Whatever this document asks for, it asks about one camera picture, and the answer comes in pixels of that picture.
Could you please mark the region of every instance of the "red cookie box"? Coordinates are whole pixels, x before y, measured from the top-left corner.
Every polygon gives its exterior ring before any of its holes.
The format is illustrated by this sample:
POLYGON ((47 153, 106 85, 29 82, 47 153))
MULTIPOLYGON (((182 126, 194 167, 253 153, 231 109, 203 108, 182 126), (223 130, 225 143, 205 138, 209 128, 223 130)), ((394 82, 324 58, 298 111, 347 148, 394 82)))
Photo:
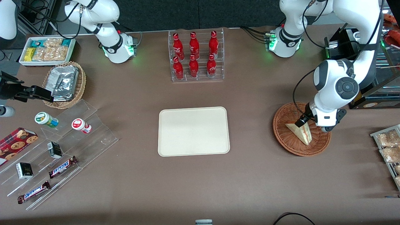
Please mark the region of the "red cookie box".
POLYGON ((0 140, 0 166, 38 139, 35 132, 19 127, 0 140))

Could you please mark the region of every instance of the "aluminum foil package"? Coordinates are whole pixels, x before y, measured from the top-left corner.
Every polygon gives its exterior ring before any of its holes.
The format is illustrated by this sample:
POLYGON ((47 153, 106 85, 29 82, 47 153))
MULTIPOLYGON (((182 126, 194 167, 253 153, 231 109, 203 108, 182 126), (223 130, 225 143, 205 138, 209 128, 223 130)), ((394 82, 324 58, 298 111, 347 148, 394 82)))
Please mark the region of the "aluminum foil package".
POLYGON ((54 101, 73 99, 78 73, 75 66, 60 66, 52 69, 45 89, 52 92, 54 101))

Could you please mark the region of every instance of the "cookie box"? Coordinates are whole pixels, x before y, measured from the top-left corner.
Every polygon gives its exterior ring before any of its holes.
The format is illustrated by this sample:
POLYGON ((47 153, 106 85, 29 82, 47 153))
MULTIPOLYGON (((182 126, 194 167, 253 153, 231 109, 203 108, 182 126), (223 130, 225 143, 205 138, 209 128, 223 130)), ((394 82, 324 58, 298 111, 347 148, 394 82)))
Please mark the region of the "cookie box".
POLYGON ((0 140, 0 166, 38 139, 35 132, 18 128, 0 140))
POLYGON ((60 36, 44 36, 43 37, 42 36, 42 37, 31 37, 31 38, 28 38, 28 40, 25 43, 25 47, 22 50, 22 54, 21 54, 21 57, 19 59, 19 63, 21 65, 24 65, 24 66, 27 66, 27 67, 30 67, 30 66, 37 67, 37 66, 54 66, 54 65, 60 65, 60 64, 69 62, 70 58, 71 58, 71 55, 72 55, 72 51, 74 50, 74 46, 75 46, 75 42, 76 42, 75 39, 72 39, 71 42, 69 43, 67 56, 65 57, 64 61, 25 61, 24 60, 24 57, 26 55, 26 51, 28 50, 29 47, 31 47, 32 41, 44 40, 44 39, 47 39, 47 38, 62 38, 62 37, 60 37, 60 36))

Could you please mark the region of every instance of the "brown table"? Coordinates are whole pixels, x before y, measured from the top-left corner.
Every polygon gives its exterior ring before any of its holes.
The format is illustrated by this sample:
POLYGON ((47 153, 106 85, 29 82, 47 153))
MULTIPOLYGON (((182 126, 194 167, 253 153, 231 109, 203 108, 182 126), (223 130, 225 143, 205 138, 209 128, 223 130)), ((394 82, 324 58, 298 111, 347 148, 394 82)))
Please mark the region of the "brown table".
MULTIPOLYGON (((338 25, 310 26, 318 42, 338 25)), ((399 122, 398 109, 350 110, 320 155, 290 154, 276 141, 272 118, 292 101, 296 82, 322 60, 307 39, 291 58, 265 51, 240 29, 225 29, 223 82, 174 84, 167 32, 144 33, 138 56, 113 64, 95 36, 79 36, 72 60, 87 74, 84 99, 120 138, 34 211, 25 211, 0 187, 0 224, 272 224, 284 212, 316 224, 399 224, 398 191, 369 134, 399 122), (163 109, 223 106, 231 148, 224 155, 161 157, 158 114, 163 109)), ((49 68, 21 66, 18 78, 42 84, 49 68)), ((299 101, 316 93, 312 77, 299 101)), ((16 127, 40 132, 39 111, 58 115, 39 100, 9 101, 12 118, 0 118, 0 137, 16 127)), ((308 224, 289 216, 279 224, 308 224)))

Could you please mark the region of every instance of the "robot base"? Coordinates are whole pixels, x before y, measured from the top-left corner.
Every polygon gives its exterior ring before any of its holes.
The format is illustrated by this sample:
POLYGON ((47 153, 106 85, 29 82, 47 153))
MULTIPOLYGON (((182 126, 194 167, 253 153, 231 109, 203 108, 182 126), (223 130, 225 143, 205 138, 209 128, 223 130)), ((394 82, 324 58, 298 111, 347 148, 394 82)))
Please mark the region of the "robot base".
POLYGON ((294 53, 299 49, 301 40, 292 47, 287 47, 279 36, 279 32, 282 27, 278 27, 275 30, 270 31, 270 37, 264 36, 265 41, 270 41, 270 43, 265 44, 267 51, 275 53, 277 56, 282 58, 288 58, 294 55, 294 53))
POLYGON ((126 34, 120 34, 122 37, 122 45, 116 53, 109 53, 103 48, 107 58, 113 63, 123 63, 136 56, 138 39, 126 34))

